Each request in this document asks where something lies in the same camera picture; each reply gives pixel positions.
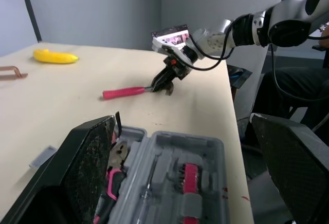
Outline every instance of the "banana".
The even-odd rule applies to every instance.
[[[79,59],[79,57],[71,53],[50,52],[48,49],[36,49],[33,52],[33,57],[40,62],[55,64],[74,63]]]

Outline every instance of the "toolbox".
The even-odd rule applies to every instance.
[[[102,194],[106,189],[108,156],[104,156],[104,152],[110,154],[121,144],[127,145],[127,156],[121,166],[125,177],[107,223],[229,223],[224,144],[221,140],[172,132],[155,132],[149,137],[144,129],[122,126],[111,150],[107,145],[98,148],[97,144],[111,141],[113,120],[113,117],[103,117],[73,129],[56,154],[38,169],[1,224],[31,220],[33,223],[97,223],[95,217],[104,204]],[[71,151],[70,163],[65,166],[63,156],[67,152],[63,148]],[[65,168],[58,179],[55,180],[56,174],[51,179],[49,176],[43,178],[45,174],[51,175],[51,170],[58,171],[55,169],[58,165]],[[72,175],[75,180],[69,181],[68,188],[67,179]],[[143,217],[136,219],[148,181],[151,194],[147,205],[142,207]],[[45,201],[40,192],[48,186],[55,189],[53,185],[57,190],[49,190]],[[51,211],[44,211],[39,220],[32,217],[47,204]]]
[[[118,143],[122,140],[130,147],[123,164],[127,178],[120,187],[110,224],[132,223],[155,155],[159,157],[145,224],[184,223],[184,217],[199,219],[203,224],[229,223],[224,144],[221,140],[171,132],[156,132],[148,137],[144,129],[125,126]],[[201,198],[183,194],[178,189],[181,183],[179,169],[186,163],[199,169],[197,195]]]

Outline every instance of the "person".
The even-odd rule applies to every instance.
[[[329,96],[329,68],[279,68],[276,70],[276,77],[281,89],[296,97],[318,99]],[[313,129],[329,113],[329,98],[316,102],[290,98],[277,89],[272,72],[266,73],[252,112],[289,118],[290,107],[307,107],[305,116],[300,123]],[[325,122],[319,127],[315,134],[329,145],[329,122]],[[249,145],[257,143],[250,123],[247,125],[244,142]]]

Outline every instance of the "small screwdriver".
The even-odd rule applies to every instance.
[[[151,191],[151,182],[155,170],[156,163],[158,162],[158,157],[159,155],[156,155],[152,166],[151,166],[151,171],[147,180],[146,188],[142,191],[141,197],[138,201],[135,214],[133,217],[133,221],[131,222],[132,224],[144,224],[145,219],[147,216],[147,213],[149,211],[149,206],[150,206],[150,201],[149,199],[152,196],[152,191]]]

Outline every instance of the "wooden table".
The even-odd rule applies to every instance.
[[[42,64],[34,49],[70,52],[71,65]],[[192,71],[164,91],[108,101],[103,90],[148,86],[164,68],[165,55],[151,51],[40,43],[0,58],[14,65],[23,80],[0,82],[0,218],[35,171],[29,163],[48,145],[59,147],[83,122],[120,111],[124,125],[152,134],[168,130],[217,137],[225,144],[231,223],[253,223],[226,63],[209,72]],[[197,66],[213,64],[207,59]]]

